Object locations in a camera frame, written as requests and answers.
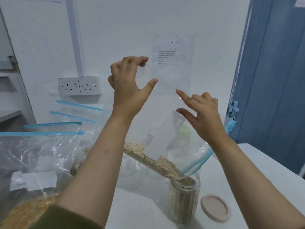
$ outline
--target power outlet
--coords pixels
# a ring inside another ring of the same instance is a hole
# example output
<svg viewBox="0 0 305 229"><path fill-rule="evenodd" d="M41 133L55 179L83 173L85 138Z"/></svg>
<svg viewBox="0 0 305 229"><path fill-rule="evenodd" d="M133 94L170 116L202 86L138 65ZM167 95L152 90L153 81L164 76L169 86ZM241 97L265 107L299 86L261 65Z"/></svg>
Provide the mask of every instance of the power outlet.
<svg viewBox="0 0 305 229"><path fill-rule="evenodd" d="M78 83L82 95L100 95L102 93L98 76L78 77Z"/></svg>
<svg viewBox="0 0 305 229"><path fill-rule="evenodd" d="M58 78L59 92L62 96L80 96L81 89L79 88L77 77Z"/></svg>

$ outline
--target jar filled with grain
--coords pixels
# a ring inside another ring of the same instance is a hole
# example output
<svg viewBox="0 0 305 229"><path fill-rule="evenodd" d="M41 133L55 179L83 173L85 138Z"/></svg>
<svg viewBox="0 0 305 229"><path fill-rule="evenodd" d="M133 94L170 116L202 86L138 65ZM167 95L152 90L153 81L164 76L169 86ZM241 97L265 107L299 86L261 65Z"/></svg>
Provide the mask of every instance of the jar filled with grain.
<svg viewBox="0 0 305 229"><path fill-rule="evenodd" d="M188 224L195 215L200 191L199 173L169 181L168 207L177 223Z"/></svg>

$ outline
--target forearm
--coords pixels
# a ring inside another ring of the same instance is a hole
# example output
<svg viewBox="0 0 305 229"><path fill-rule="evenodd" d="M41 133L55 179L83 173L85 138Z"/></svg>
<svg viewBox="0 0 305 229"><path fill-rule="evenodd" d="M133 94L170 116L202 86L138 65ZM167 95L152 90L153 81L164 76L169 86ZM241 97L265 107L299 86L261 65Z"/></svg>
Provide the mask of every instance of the forearm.
<svg viewBox="0 0 305 229"><path fill-rule="evenodd" d="M85 162L57 201L105 227L130 122L110 117Z"/></svg>
<svg viewBox="0 0 305 229"><path fill-rule="evenodd" d="M301 229L305 217L229 137L212 143L249 228Z"/></svg>

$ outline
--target jar mouth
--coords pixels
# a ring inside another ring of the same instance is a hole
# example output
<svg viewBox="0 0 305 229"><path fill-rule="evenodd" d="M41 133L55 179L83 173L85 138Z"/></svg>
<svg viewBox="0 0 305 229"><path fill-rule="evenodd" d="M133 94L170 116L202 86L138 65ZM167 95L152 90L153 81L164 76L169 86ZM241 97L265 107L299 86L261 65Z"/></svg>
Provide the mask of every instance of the jar mouth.
<svg viewBox="0 0 305 229"><path fill-rule="evenodd" d="M194 173L189 177L180 180L173 179L172 181L174 181L175 184L178 185L180 188L187 190L194 189L200 184L200 178L198 173Z"/></svg>

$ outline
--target door latch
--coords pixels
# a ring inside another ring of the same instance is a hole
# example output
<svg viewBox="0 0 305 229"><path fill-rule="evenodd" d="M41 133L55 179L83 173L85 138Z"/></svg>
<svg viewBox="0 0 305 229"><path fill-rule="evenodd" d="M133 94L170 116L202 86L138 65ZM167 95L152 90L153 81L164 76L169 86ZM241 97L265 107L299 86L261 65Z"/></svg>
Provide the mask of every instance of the door latch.
<svg viewBox="0 0 305 229"><path fill-rule="evenodd" d="M232 104L229 106L229 118L235 120L235 113L239 112L239 108L237 107L238 101L232 101Z"/></svg>

